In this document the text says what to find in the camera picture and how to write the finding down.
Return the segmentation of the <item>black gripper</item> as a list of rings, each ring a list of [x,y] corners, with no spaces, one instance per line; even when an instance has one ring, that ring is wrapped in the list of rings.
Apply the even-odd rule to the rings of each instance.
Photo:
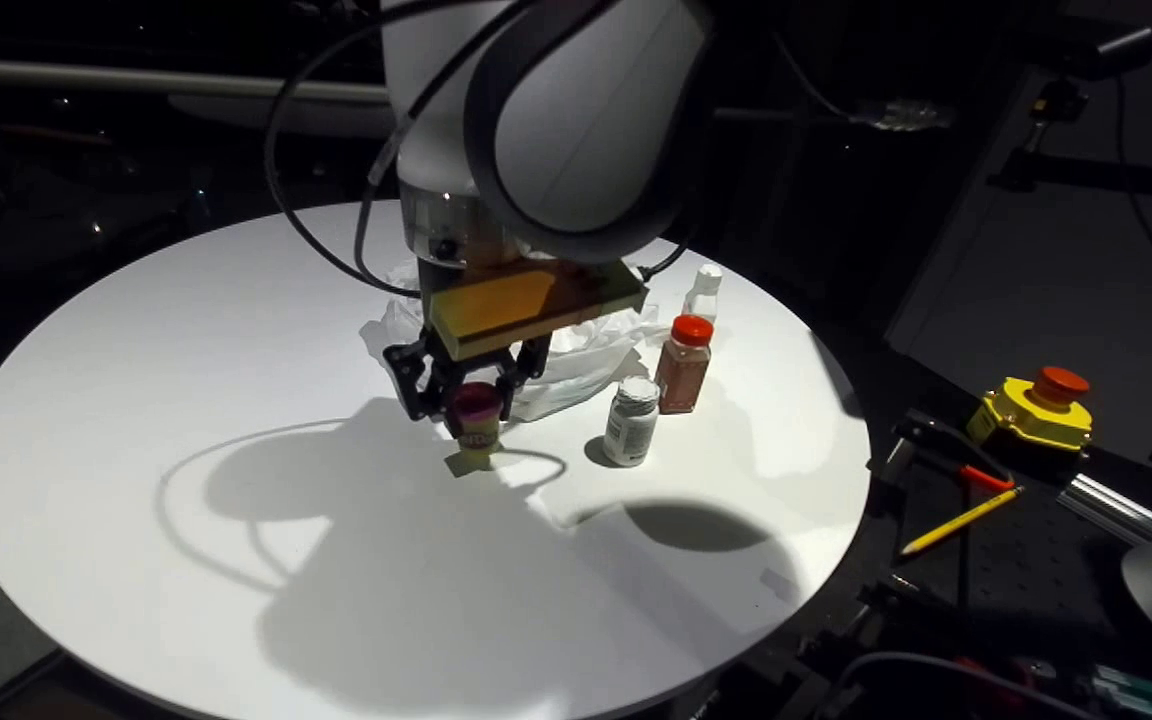
[[[444,339],[426,327],[414,345],[388,345],[384,363],[394,372],[396,394],[414,420],[441,415],[448,394],[474,376],[497,372],[501,420],[514,420],[517,393],[543,376],[548,339],[525,339],[519,347],[497,347],[486,354],[453,360]]]

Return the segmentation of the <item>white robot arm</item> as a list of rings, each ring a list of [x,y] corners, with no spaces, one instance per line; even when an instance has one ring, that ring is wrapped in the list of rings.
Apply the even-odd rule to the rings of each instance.
[[[487,372],[503,410],[562,327],[637,307],[628,262],[707,135],[703,0],[382,0],[426,327],[384,351],[409,415]]]

